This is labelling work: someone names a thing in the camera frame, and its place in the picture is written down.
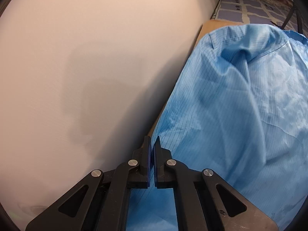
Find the silver screw head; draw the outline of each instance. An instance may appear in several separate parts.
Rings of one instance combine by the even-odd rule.
[[[93,170],[92,172],[91,172],[91,175],[93,176],[93,177],[99,177],[100,175],[101,175],[101,171],[100,170],[98,170],[98,169],[96,169],[96,170]]]
[[[214,174],[213,170],[207,168],[203,171],[205,176],[212,176]]]
[[[128,165],[130,165],[130,166],[136,166],[138,164],[138,161],[136,161],[136,160],[129,160],[128,161]]]
[[[169,166],[174,166],[176,163],[177,163],[176,160],[173,160],[173,159],[170,159],[170,160],[167,161],[167,164]]]

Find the white wall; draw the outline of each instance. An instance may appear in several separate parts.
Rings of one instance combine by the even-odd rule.
[[[0,202],[22,230],[140,146],[218,0],[12,0],[0,18]]]

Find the blue cloth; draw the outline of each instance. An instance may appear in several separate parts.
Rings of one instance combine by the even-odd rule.
[[[174,159],[211,168],[283,230],[308,193],[308,46],[265,24],[205,35],[152,137]],[[131,195],[127,230],[177,230],[173,192]]]

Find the patterned bedsheet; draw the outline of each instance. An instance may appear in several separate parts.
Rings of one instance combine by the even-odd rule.
[[[235,22],[270,24],[281,26],[289,9],[264,0],[220,0],[211,19]],[[297,31],[297,19],[294,13],[285,30]],[[303,34],[308,36],[307,24],[303,22]]]

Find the light blue striped fabric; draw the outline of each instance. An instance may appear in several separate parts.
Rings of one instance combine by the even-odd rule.
[[[308,194],[308,47],[266,24],[205,35],[152,136],[174,159],[211,168],[283,230]],[[131,195],[127,230],[177,230],[172,189]]]

